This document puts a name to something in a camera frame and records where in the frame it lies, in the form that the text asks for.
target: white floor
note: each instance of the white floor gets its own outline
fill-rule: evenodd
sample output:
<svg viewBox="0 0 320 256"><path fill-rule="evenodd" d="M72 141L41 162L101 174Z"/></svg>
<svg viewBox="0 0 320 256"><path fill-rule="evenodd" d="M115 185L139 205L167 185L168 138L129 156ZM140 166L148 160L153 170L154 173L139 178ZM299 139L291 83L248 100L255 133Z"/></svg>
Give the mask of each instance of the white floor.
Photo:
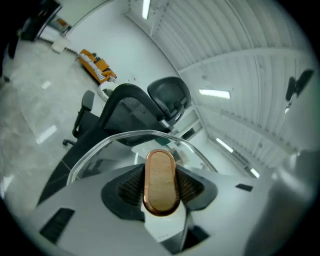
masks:
<svg viewBox="0 0 320 256"><path fill-rule="evenodd" d="M76 55L51 44L20 41L11 82L0 89L0 188L11 212L24 217L34 207L52 171L68 151L83 94L95 92L92 113L105 103Z"/></svg>

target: chair base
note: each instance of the chair base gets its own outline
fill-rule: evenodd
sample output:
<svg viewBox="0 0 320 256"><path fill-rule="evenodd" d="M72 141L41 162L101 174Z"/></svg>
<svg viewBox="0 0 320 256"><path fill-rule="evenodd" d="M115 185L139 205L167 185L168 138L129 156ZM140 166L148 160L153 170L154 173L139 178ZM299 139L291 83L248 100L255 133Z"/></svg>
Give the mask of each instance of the chair base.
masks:
<svg viewBox="0 0 320 256"><path fill-rule="evenodd" d="M67 146L68 144L71 144L72 146L74 145L74 144L76 144L74 141L72 141L72 140L70 140L70 139L64 139L63 141L62 141L62 144L64 145L64 146Z"/></svg>

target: wooden handle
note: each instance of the wooden handle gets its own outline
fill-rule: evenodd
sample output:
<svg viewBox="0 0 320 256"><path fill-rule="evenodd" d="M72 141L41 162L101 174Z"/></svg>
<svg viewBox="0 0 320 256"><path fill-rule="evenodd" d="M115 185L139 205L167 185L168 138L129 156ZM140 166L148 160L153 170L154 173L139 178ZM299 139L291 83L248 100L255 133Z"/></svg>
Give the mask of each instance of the wooden handle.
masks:
<svg viewBox="0 0 320 256"><path fill-rule="evenodd" d="M156 149L146 158L143 203L156 216L173 213L180 203L176 163L168 151Z"/></svg>

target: mesh backrest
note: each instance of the mesh backrest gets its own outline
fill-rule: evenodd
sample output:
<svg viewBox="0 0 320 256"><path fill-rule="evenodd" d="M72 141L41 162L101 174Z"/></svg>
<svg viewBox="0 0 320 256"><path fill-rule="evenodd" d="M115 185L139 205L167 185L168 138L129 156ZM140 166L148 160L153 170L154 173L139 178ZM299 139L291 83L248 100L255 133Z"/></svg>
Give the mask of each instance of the mesh backrest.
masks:
<svg viewBox="0 0 320 256"><path fill-rule="evenodd" d="M158 89L158 98L166 105L170 112L175 109L175 102L182 102L185 99L184 92L175 84L165 83Z"/></svg>
<svg viewBox="0 0 320 256"><path fill-rule="evenodd" d="M133 97L125 97L119 101L104 130L110 135L140 130L168 132L157 120L157 117ZM150 141L153 138L154 136L133 136L123 139L121 142L128 146L134 146L145 141Z"/></svg>

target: ceiling light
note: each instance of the ceiling light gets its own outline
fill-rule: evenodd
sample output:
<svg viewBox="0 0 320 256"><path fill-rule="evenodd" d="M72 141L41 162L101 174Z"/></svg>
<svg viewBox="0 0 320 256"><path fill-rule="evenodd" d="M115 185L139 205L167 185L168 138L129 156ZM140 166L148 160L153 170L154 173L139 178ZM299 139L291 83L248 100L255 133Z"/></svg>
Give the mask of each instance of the ceiling light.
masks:
<svg viewBox="0 0 320 256"><path fill-rule="evenodd" d="M148 19L149 8L150 8L150 0L143 0L142 17L145 20Z"/></svg>
<svg viewBox="0 0 320 256"><path fill-rule="evenodd" d="M230 99L230 92L225 90L209 90L209 89L199 89L199 93L202 95L215 96L224 99Z"/></svg>
<svg viewBox="0 0 320 256"><path fill-rule="evenodd" d="M256 176L257 178L259 178L260 174L259 174L254 168L252 168L252 169L250 170L250 172L252 172L252 174L253 174L254 176Z"/></svg>
<svg viewBox="0 0 320 256"><path fill-rule="evenodd" d="M229 147L226 143L224 143L221 139L216 138L216 141L219 142L222 146L224 146L230 153L232 153L234 150Z"/></svg>

